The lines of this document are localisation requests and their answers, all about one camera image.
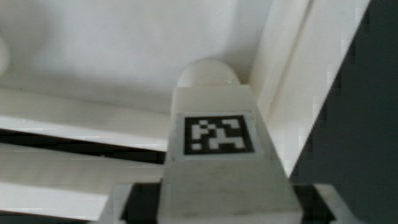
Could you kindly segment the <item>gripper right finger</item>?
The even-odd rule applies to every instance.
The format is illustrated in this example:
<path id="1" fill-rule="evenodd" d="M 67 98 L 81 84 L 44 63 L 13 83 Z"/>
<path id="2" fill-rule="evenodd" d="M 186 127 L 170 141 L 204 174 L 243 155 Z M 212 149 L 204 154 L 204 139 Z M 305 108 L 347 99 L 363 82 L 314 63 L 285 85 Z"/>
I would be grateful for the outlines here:
<path id="1" fill-rule="evenodd" d="M 292 190 L 303 211 L 299 224 L 367 224 L 330 184 L 294 184 Z"/>

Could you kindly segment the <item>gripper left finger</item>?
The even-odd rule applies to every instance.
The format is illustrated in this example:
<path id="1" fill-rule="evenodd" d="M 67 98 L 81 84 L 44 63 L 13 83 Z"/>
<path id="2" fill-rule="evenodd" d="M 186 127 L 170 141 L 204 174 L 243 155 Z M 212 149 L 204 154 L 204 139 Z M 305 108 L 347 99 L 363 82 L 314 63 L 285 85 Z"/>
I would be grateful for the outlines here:
<path id="1" fill-rule="evenodd" d="M 118 184 L 99 218 L 86 224 L 157 224 L 159 187 L 157 182 Z"/>

